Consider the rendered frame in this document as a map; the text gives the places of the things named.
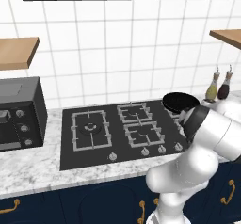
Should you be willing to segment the black gas hob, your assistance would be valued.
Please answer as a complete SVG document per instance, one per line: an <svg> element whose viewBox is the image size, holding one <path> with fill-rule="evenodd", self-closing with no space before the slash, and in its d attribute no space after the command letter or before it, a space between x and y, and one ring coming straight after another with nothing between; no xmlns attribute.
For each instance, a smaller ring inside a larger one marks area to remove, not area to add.
<svg viewBox="0 0 241 224"><path fill-rule="evenodd" d="M60 168L95 167L184 152L188 144L178 118L161 100L65 109ZM174 148L177 142L183 146L180 152ZM166 153L158 152L160 145ZM149 150L148 156L141 154L143 148ZM108 158L112 152L116 161Z"/></svg>

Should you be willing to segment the black frying pan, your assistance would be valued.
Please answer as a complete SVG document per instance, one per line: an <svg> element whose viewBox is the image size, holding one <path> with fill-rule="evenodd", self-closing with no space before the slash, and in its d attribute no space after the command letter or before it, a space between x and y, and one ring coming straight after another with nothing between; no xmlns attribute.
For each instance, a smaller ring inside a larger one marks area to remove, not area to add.
<svg viewBox="0 0 241 224"><path fill-rule="evenodd" d="M180 114L185 109L191 109L200 104L199 100L187 93L171 92L166 94L163 99L163 106L176 114Z"/></svg>

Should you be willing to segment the yellow oil bottle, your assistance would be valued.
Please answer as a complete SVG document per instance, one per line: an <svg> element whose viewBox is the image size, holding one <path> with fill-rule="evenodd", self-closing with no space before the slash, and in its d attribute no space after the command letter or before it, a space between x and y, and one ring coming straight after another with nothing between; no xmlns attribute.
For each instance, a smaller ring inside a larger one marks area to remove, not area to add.
<svg viewBox="0 0 241 224"><path fill-rule="evenodd" d="M214 72L213 80L205 93L205 98L209 101L213 101L217 96L217 81L218 81L219 76L220 76L220 72L219 72L219 69L217 69Z"/></svg>

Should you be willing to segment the black toaster oven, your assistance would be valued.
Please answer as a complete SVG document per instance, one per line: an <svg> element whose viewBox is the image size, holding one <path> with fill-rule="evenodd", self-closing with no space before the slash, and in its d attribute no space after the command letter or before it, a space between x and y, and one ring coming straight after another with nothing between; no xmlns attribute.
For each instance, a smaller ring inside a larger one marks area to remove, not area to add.
<svg viewBox="0 0 241 224"><path fill-rule="evenodd" d="M24 111L21 118L16 116L19 109ZM0 79L0 152L42 147L47 118L38 76ZM29 131L22 132L21 125ZM25 146L26 139L32 146Z"/></svg>

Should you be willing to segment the navy cupboard door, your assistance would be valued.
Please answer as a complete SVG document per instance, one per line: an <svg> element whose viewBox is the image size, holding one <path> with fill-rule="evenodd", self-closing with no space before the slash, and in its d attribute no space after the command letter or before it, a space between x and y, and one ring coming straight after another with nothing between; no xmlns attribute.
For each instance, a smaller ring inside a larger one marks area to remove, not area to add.
<svg viewBox="0 0 241 224"><path fill-rule="evenodd" d="M67 224L138 224L147 197L145 177L59 191Z"/></svg>
<svg viewBox="0 0 241 224"><path fill-rule="evenodd" d="M230 203L224 205L220 199L229 197L232 191L228 185L230 179L234 180L236 189ZM191 224L234 224L241 221L241 164L221 163L208 186L186 202L184 214Z"/></svg>

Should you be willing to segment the dark vinegar bottle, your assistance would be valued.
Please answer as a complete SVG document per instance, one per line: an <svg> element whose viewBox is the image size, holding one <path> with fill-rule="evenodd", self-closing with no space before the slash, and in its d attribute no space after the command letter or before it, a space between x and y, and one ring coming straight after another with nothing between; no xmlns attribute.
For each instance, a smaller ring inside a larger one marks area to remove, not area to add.
<svg viewBox="0 0 241 224"><path fill-rule="evenodd" d="M220 86L218 93L217 93L217 98L219 100L225 100L228 97L229 92L230 92L230 81L231 81L232 76L233 76L233 69L229 69L226 72L225 80L222 83L222 85Z"/></svg>

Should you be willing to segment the navy drawer front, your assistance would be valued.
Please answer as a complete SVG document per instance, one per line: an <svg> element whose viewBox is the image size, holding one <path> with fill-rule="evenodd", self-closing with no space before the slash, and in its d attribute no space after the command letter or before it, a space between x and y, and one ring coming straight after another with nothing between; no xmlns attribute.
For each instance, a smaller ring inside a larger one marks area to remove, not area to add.
<svg viewBox="0 0 241 224"><path fill-rule="evenodd" d="M0 224L65 224L56 192L3 199L0 210L12 208L15 199L21 201L20 205L15 211L0 215Z"/></svg>

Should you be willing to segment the wooden wall shelf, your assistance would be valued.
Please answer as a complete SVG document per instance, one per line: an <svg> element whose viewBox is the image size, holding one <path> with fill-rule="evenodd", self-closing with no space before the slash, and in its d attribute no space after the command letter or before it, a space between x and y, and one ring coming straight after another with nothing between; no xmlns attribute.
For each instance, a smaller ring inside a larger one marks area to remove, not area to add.
<svg viewBox="0 0 241 224"><path fill-rule="evenodd" d="M241 50L241 29L211 30L209 35Z"/></svg>
<svg viewBox="0 0 241 224"><path fill-rule="evenodd" d="M0 39L0 71L28 69L39 46L40 39Z"/></svg>

